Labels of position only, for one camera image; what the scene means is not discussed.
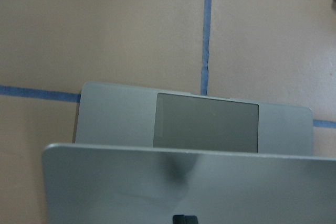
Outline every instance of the laptop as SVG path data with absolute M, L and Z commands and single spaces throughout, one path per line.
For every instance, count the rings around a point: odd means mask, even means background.
M 42 160 L 50 224 L 336 220 L 336 159 L 53 144 Z
M 312 155 L 309 108 L 88 82 L 76 143 Z

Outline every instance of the laptop lid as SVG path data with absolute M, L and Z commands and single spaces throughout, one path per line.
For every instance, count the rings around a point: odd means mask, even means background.
M 54 144 L 43 169 L 50 224 L 336 220 L 329 158 Z

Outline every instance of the floor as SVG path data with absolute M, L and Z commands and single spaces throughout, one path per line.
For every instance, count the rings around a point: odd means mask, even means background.
M 106 81 L 200 94 L 204 0 L 0 0 L 0 86 Z M 212 0 L 208 94 L 310 107 L 336 157 L 332 0 Z M 0 95 L 0 222 L 46 223 L 40 155 L 74 139 L 78 103 Z

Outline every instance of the blue tape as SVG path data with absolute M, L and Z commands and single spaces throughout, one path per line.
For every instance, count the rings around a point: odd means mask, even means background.
M 314 127 L 336 129 L 336 122 L 332 122 L 332 121 L 314 120 L 313 125 Z
M 202 71 L 201 71 L 201 95 L 208 95 L 209 80 L 209 40 L 211 27 L 211 1 L 204 0 L 204 21 L 203 21 L 203 55 L 202 55 Z
M 10 95 L 13 97 L 28 97 L 63 102 L 80 102 L 80 94 L 47 91 L 41 89 L 17 88 L 3 85 L 0 85 L 0 94 Z

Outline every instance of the silver laptop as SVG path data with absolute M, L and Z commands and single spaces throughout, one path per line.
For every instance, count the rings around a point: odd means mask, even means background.
M 54 144 L 43 169 L 50 224 L 336 220 L 334 159 Z
M 89 82 L 76 143 L 312 155 L 309 108 Z

